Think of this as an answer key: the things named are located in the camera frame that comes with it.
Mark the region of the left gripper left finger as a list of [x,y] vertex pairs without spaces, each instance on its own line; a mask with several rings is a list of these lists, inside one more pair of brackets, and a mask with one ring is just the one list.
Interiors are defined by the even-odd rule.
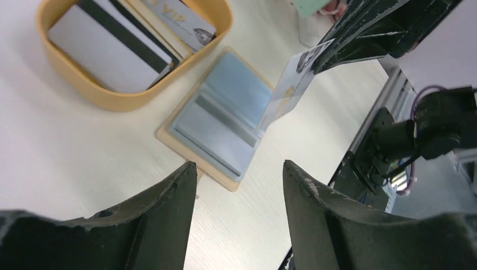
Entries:
[[188,161],[90,218],[1,211],[2,269],[182,269],[197,188]]

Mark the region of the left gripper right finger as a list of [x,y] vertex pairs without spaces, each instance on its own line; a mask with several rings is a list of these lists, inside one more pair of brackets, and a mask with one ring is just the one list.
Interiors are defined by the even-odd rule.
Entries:
[[363,205],[283,164],[283,193],[297,269],[475,269],[476,215],[426,219]]

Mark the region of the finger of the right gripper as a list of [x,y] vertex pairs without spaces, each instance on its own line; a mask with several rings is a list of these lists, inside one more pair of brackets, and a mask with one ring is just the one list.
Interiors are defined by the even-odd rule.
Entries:
[[341,64],[395,59],[417,47],[461,0],[349,1],[326,33],[330,45],[313,63],[315,74]]

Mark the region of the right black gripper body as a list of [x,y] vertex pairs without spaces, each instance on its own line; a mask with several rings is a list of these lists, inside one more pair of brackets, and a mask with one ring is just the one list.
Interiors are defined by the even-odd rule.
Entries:
[[455,149],[476,148],[476,89],[465,86],[427,94],[408,120],[377,129],[376,146],[389,160],[431,160]]

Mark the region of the white VIP diamond card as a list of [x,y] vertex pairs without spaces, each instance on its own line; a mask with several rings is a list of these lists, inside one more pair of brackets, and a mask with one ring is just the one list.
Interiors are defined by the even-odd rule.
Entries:
[[292,56],[272,93],[259,128],[265,131],[276,119],[293,110],[315,77],[313,63],[334,40]]

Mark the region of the wooden card tray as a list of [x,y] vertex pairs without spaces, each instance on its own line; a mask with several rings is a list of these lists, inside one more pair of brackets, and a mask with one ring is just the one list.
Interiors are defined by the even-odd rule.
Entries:
[[261,120],[273,87],[232,47],[160,126],[156,138],[235,192],[263,138]]

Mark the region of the tan oval card holder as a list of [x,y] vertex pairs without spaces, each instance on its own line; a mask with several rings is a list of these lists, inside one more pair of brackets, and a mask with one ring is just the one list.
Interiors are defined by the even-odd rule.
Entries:
[[74,3],[74,1],[41,1],[39,4],[35,24],[46,59],[53,70],[90,103],[115,112],[136,110],[147,104],[172,83],[187,76],[190,69],[212,53],[233,24],[233,13],[228,1],[186,1],[188,6],[215,26],[216,37],[150,89],[142,93],[123,94],[112,92],[98,85],[92,76],[48,40],[47,31]]

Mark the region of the cards in holder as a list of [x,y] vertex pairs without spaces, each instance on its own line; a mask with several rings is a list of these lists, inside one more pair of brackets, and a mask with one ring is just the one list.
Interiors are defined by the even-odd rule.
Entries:
[[78,1],[48,38],[102,87],[132,94],[148,90],[215,34],[182,1]]

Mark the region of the pink patterned garment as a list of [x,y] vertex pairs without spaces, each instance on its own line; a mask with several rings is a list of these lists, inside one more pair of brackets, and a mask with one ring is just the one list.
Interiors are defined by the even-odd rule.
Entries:
[[330,0],[329,3],[324,5],[318,10],[322,15],[338,15],[341,16],[347,9],[347,2],[340,0]]

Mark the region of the white printed garment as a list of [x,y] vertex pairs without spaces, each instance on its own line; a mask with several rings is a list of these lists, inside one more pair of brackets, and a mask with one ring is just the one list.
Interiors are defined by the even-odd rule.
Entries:
[[306,18],[316,13],[331,0],[292,0],[291,4],[301,18]]

